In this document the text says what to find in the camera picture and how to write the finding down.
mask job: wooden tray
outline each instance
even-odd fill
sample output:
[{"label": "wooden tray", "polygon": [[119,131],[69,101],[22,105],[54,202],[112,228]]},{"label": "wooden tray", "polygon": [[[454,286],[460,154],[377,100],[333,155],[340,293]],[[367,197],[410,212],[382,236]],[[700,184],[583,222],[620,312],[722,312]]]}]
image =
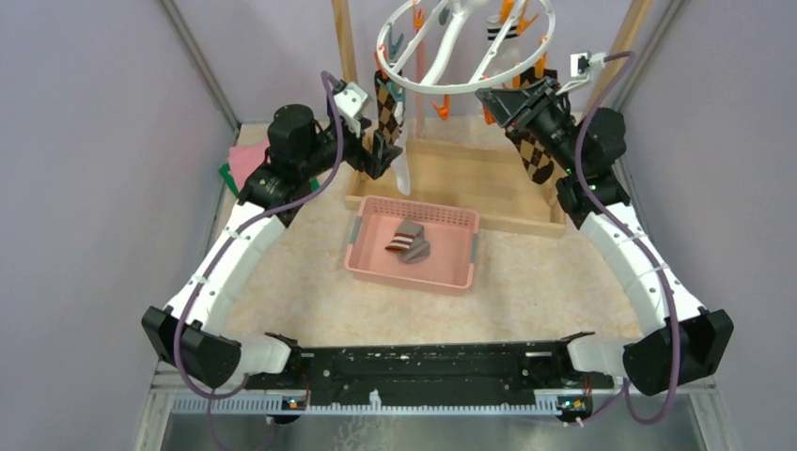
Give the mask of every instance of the wooden tray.
[{"label": "wooden tray", "polygon": [[551,238],[565,233],[565,213],[553,185],[532,182],[516,152],[412,138],[406,151],[411,195],[396,188],[392,169],[377,180],[354,173],[346,207],[358,210],[363,197],[380,195],[476,210],[481,228]]}]

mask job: teal clip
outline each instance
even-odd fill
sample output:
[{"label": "teal clip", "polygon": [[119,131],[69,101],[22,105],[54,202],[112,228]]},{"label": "teal clip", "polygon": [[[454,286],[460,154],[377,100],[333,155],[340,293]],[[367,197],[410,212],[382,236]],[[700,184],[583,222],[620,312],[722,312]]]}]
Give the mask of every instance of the teal clip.
[{"label": "teal clip", "polygon": [[404,33],[398,35],[398,40],[393,42],[393,24],[387,26],[387,59],[393,61],[404,43]]},{"label": "teal clip", "polygon": [[395,99],[396,101],[404,102],[405,99],[404,89],[396,90],[396,84],[394,84],[392,81],[387,82],[386,84],[382,80],[377,79],[376,82],[379,83],[380,86],[382,86],[383,88],[387,89],[387,92],[389,92],[390,95],[393,96],[393,99]]},{"label": "teal clip", "polygon": [[445,25],[448,23],[448,19],[451,18],[451,8],[445,7],[442,11],[440,11],[440,15],[437,16],[437,20],[440,21],[440,25]]}]

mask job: gray wall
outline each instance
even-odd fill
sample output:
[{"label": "gray wall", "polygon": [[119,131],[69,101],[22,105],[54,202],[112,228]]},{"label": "gray wall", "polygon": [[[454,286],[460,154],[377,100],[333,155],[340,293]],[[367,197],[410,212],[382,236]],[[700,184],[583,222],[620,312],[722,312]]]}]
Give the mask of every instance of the gray wall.
[{"label": "gray wall", "polygon": [[797,449],[797,3],[693,1],[625,110],[657,247],[736,331],[718,381],[746,449]]},{"label": "gray wall", "polygon": [[130,449],[231,131],[156,2],[45,3],[0,6],[0,449]]},{"label": "gray wall", "polygon": [[[273,112],[287,103],[307,104],[317,114],[324,111],[318,72],[327,69],[340,75],[331,2],[312,2],[312,7],[308,2],[279,0],[176,0],[176,3],[240,121],[270,121]],[[377,34],[387,17],[403,3],[404,0],[349,0],[358,78],[368,92],[373,92]],[[647,39],[666,3],[667,0],[654,3],[640,42]],[[436,4],[434,0],[421,2],[428,13]],[[549,52],[549,66],[562,71],[567,80],[571,52],[608,50],[629,4],[629,0],[556,1],[557,29]],[[441,83],[462,83],[470,77],[488,47],[485,21],[498,13],[500,5],[498,1],[490,2],[468,22]],[[528,17],[531,11],[542,11],[537,0],[532,0]],[[413,34],[410,15],[404,16],[400,24],[407,42]],[[547,26],[543,16],[520,38],[529,48],[525,56],[537,47]],[[436,54],[443,31],[437,25],[427,35],[427,65]],[[406,68],[414,74],[414,58]],[[588,97],[588,89],[573,93],[573,108],[583,108]],[[435,115],[431,108],[433,100],[440,102],[426,96],[428,117]],[[410,114],[414,113],[413,103],[410,100]],[[451,108],[456,115],[482,111],[472,95],[454,97]]]}]

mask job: beige tabletop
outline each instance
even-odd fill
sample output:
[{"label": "beige tabletop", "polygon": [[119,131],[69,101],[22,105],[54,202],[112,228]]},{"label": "beige tabletop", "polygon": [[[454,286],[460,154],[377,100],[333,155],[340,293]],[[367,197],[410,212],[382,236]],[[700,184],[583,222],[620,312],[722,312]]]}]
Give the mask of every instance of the beige tabletop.
[{"label": "beige tabletop", "polygon": [[[445,126],[456,127],[456,121]],[[456,135],[471,144],[514,151],[500,130],[462,127],[469,132]],[[266,131],[244,125],[239,144],[255,144]],[[343,266],[356,216],[343,205],[351,175],[341,167],[265,252],[227,318],[227,332],[274,332],[302,346],[529,341],[581,331],[641,335],[622,287],[572,224],[558,240],[481,230],[474,282],[463,297],[354,280]],[[219,224],[234,200],[227,192]]]}]

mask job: pink plastic bin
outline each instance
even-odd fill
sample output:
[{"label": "pink plastic bin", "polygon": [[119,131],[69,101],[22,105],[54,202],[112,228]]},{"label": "pink plastic bin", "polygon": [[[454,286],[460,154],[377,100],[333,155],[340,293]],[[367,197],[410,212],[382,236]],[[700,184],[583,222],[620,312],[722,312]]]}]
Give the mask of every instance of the pink plastic bin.
[{"label": "pink plastic bin", "polygon": [[[424,226],[429,257],[407,264],[384,247],[405,219]],[[368,195],[360,203],[346,269],[354,278],[400,288],[461,296],[473,282],[478,213],[474,210]]]}]

